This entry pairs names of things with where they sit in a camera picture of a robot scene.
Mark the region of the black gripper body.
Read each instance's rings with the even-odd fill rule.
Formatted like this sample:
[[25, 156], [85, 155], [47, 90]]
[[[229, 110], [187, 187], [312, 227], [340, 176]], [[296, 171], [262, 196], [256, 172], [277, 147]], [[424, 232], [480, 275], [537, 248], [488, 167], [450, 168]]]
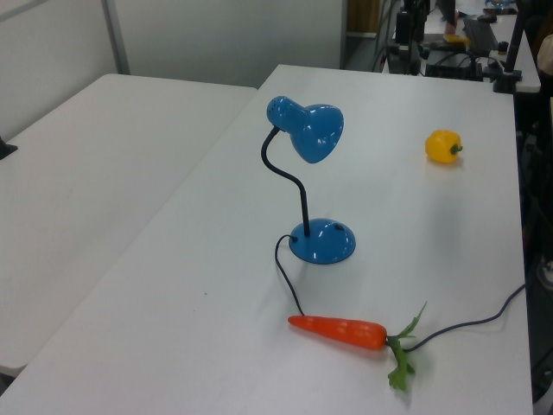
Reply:
[[400, 11], [396, 15], [395, 42], [397, 44], [410, 43], [411, 13]]

